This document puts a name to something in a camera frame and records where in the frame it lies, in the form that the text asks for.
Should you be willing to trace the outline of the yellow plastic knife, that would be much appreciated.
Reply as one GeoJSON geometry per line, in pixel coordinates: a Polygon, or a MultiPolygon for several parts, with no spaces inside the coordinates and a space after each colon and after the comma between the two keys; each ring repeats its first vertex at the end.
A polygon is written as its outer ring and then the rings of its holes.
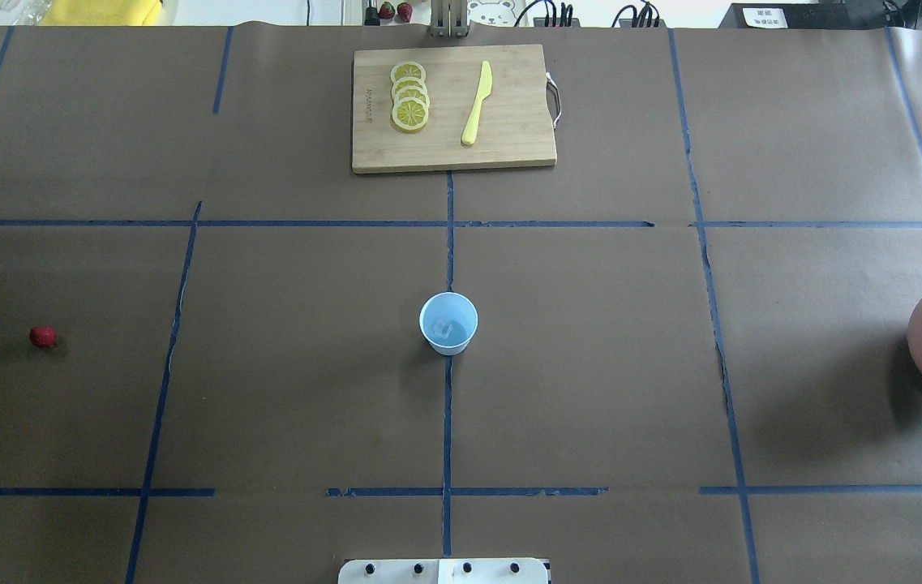
{"type": "Polygon", "coordinates": [[[464,147],[472,147],[477,141],[480,123],[482,122],[483,104],[491,95],[493,84],[494,77],[491,63],[489,60],[483,60],[480,66],[479,79],[470,114],[467,121],[465,121],[463,133],[461,133],[461,144],[463,144],[464,147]]]}

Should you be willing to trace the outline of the lemon slice four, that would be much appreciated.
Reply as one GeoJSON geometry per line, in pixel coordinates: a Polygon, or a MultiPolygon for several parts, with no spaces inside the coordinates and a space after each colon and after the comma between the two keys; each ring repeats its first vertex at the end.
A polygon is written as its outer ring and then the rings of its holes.
{"type": "Polygon", "coordinates": [[[430,121],[430,105],[420,97],[405,97],[392,103],[391,122],[399,131],[414,133],[421,131],[430,121]]]}

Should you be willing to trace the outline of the wooden cutting board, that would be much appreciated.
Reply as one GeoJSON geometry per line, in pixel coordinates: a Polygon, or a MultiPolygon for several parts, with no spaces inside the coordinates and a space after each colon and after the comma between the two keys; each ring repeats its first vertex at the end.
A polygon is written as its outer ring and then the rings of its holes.
{"type": "Polygon", "coordinates": [[[355,174],[511,169],[553,166],[556,162],[542,45],[360,49],[354,53],[355,174]],[[465,147],[461,133],[483,60],[491,63],[493,89],[483,104],[477,141],[465,147]],[[430,121],[414,133],[399,131],[391,122],[395,101],[390,71],[399,62],[419,62],[427,71],[430,121]]]}

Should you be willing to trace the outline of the light blue cup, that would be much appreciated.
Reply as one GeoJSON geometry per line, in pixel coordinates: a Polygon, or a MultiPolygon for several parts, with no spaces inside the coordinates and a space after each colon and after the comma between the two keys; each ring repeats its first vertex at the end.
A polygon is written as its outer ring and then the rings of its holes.
{"type": "Polygon", "coordinates": [[[432,295],[418,314],[418,326],[425,341],[443,356],[464,351],[476,335],[478,322],[475,304],[456,292],[432,295]]]}

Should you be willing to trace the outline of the lemon slice two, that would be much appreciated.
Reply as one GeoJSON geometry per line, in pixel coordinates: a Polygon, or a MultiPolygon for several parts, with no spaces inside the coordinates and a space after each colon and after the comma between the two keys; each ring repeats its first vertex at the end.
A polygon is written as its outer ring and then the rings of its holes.
{"type": "Polygon", "coordinates": [[[428,98],[427,86],[418,77],[405,76],[393,83],[392,97],[394,101],[400,101],[405,97],[420,97],[420,99],[426,101],[428,98]]]}

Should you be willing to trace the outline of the red strawberry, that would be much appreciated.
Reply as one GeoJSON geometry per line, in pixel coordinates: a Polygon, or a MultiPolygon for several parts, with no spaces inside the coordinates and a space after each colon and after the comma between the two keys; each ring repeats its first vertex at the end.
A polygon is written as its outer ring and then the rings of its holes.
{"type": "Polygon", "coordinates": [[[59,337],[55,328],[52,326],[36,326],[29,332],[29,341],[33,346],[42,349],[56,347],[59,337]]]}

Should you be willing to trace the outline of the lemon slice one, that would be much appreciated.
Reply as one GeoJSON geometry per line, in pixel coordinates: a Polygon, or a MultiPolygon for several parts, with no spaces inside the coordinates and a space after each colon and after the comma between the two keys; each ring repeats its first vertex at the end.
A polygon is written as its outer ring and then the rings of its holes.
{"type": "Polygon", "coordinates": [[[419,62],[399,62],[390,71],[390,79],[393,83],[398,83],[401,79],[416,79],[424,83],[427,78],[427,71],[419,62]]]}

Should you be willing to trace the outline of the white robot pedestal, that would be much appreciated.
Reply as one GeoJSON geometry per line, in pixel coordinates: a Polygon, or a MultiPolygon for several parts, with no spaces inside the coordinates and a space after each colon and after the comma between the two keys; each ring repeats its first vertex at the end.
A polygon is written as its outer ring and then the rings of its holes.
{"type": "Polygon", "coordinates": [[[549,562],[533,557],[354,559],[338,583],[551,583],[549,562]]]}

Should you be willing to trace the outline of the yellow cloth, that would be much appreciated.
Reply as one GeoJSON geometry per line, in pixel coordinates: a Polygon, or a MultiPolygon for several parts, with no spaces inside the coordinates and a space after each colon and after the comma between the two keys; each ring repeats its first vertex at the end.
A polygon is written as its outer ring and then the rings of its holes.
{"type": "Polygon", "coordinates": [[[164,1],[53,1],[41,26],[152,26],[164,1]]]}

